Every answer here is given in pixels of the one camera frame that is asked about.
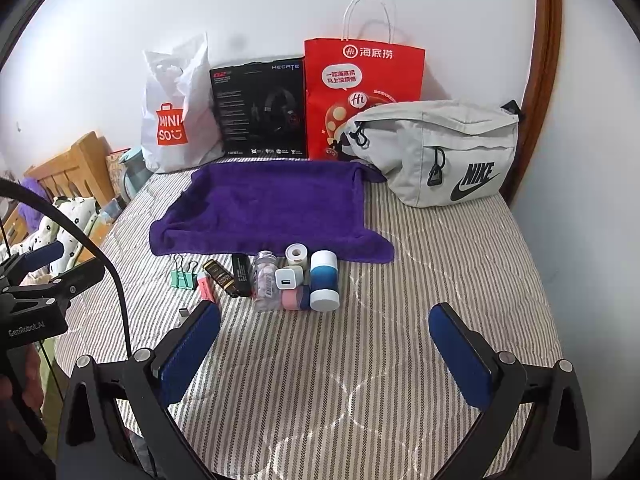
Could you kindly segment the person left hand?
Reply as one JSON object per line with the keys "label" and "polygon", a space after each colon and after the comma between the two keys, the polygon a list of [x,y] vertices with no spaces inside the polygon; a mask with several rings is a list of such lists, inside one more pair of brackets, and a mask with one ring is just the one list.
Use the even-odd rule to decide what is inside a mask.
{"label": "person left hand", "polygon": [[[24,374],[25,385],[22,393],[23,401],[35,413],[39,413],[40,408],[42,408],[44,394],[40,378],[40,356],[33,344],[26,347]],[[0,399],[2,401],[9,400],[12,393],[11,381],[6,376],[1,375]]]}

